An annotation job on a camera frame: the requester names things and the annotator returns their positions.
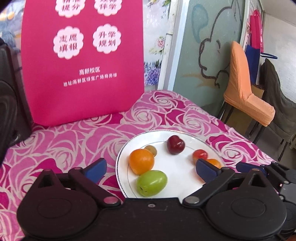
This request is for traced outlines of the white door frame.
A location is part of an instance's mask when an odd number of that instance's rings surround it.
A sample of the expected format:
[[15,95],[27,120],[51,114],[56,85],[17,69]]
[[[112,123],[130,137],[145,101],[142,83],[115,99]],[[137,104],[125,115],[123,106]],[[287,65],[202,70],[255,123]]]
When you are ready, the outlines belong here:
[[157,86],[158,90],[172,91],[174,88],[189,3],[189,0],[171,1],[168,18],[169,28],[165,36],[165,46]]

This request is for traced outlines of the small orange tangerine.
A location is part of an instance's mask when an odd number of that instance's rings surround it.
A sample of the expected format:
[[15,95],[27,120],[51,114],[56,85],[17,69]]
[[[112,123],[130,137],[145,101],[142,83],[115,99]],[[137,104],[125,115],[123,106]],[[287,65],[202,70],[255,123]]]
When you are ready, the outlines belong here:
[[222,168],[222,164],[216,159],[207,159],[206,161],[219,169]]

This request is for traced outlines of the green mango-shaped fruit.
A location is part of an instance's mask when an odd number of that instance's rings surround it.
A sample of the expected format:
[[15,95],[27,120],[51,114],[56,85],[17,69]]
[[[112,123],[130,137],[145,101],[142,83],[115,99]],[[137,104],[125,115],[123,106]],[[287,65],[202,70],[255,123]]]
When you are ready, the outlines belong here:
[[144,197],[155,196],[167,185],[166,174],[159,170],[147,171],[140,175],[136,181],[137,192]]

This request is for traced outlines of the dark red apple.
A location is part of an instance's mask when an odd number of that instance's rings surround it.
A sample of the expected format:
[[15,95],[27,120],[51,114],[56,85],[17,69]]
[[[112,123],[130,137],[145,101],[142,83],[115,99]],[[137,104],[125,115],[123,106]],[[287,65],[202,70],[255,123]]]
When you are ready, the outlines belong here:
[[177,135],[173,135],[168,138],[166,147],[171,154],[177,155],[185,149],[185,142]]

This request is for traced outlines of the small red tomato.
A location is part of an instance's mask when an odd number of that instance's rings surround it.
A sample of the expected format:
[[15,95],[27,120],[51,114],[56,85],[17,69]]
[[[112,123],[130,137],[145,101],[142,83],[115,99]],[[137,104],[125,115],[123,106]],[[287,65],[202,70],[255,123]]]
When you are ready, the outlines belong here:
[[208,153],[203,149],[195,150],[192,154],[192,160],[196,164],[199,159],[207,160]]

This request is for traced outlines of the white ceramic plate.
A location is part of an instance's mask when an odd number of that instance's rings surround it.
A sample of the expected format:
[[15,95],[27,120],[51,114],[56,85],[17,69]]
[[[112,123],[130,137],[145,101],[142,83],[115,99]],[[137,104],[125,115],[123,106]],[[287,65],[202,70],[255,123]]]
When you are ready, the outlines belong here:
[[[166,141],[173,135],[177,135],[185,142],[184,151],[178,155],[171,155],[167,149]],[[166,187],[154,198],[178,197],[181,201],[203,186],[204,182],[197,175],[196,166],[192,160],[192,154],[195,150],[203,149],[208,153],[210,159],[216,159],[222,166],[226,165],[216,150],[194,135],[173,130],[155,130],[141,133],[123,145],[116,159],[117,182],[126,198],[143,198],[137,192],[136,181],[138,176],[131,170],[128,158],[132,151],[148,145],[154,146],[157,150],[153,169],[164,172],[168,178]]]

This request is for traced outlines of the orange covered chair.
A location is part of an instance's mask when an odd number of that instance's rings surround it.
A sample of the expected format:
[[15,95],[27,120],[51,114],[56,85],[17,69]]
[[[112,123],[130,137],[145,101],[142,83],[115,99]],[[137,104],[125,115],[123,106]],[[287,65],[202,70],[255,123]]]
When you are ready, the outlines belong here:
[[275,109],[269,103],[256,96],[251,89],[249,66],[242,46],[233,41],[230,51],[230,76],[223,94],[224,103],[218,113],[221,118],[227,106],[231,106],[224,123],[227,123],[234,109],[250,116],[261,128],[253,143],[257,144],[264,130],[273,121]]

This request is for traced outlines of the small brown kiwi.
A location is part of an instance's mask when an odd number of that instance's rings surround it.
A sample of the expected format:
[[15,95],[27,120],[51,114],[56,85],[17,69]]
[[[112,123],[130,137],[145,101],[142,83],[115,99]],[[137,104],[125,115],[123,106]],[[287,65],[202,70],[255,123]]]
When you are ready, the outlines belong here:
[[150,151],[153,154],[154,157],[158,153],[157,150],[156,150],[156,148],[154,146],[152,146],[152,145],[145,146],[145,149],[148,150],[148,151]]

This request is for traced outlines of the black speaker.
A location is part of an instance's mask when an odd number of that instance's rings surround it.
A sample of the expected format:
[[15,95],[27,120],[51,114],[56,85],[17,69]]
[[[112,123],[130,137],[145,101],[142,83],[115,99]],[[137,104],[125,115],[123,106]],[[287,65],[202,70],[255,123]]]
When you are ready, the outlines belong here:
[[9,147],[32,133],[21,70],[16,50],[1,40],[1,162]]

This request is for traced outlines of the floral wall poster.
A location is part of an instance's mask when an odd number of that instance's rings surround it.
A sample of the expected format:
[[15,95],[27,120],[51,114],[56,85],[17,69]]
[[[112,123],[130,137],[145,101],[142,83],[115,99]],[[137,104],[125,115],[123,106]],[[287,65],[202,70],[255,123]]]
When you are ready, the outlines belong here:
[[171,1],[143,1],[144,85],[158,84]]

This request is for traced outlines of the pink tote bag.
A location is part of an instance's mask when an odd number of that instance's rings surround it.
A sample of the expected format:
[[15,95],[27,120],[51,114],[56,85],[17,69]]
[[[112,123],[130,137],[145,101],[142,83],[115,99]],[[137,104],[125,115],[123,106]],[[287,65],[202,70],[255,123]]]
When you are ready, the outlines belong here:
[[21,57],[33,122],[129,110],[144,92],[142,1],[26,1]]

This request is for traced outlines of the hanging blue bag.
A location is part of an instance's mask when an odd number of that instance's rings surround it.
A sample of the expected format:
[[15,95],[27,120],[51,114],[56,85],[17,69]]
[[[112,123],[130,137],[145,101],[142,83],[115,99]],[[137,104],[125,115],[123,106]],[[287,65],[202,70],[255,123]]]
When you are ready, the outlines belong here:
[[250,45],[246,46],[245,54],[249,66],[250,81],[253,85],[255,85],[257,82],[260,58],[264,57],[269,59],[278,59],[277,56],[269,53],[260,52],[259,49],[255,49]]

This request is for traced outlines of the pink rose tablecloth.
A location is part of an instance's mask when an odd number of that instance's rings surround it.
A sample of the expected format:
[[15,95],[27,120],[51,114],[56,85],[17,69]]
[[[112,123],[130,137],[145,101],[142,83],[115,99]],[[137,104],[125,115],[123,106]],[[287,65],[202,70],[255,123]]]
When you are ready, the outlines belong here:
[[172,91],[148,91],[126,112],[104,115],[56,127],[35,125],[31,136],[11,147],[1,166],[1,240],[21,240],[16,211],[39,173],[64,173],[107,161],[99,185],[119,198],[115,161],[132,137],[152,130],[178,130],[205,141],[233,168],[238,162],[269,164],[272,159],[233,128]]

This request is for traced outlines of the large orange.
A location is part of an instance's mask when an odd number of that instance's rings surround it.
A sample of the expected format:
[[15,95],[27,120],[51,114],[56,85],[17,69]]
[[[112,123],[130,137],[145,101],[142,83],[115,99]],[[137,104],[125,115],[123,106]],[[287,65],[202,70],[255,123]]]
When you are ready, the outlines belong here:
[[147,149],[136,149],[131,152],[128,163],[136,175],[150,171],[154,166],[154,155]]

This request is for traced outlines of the hanging pink bag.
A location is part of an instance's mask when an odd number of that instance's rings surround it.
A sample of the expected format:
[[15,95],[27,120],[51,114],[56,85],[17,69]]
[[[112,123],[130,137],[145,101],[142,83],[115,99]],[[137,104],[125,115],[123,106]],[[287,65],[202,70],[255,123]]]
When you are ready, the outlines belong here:
[[250,33],[252,48],[259,49],[261,53],[264,52],[261,13],[257,9],[254,10],[253,15],[250,16]]

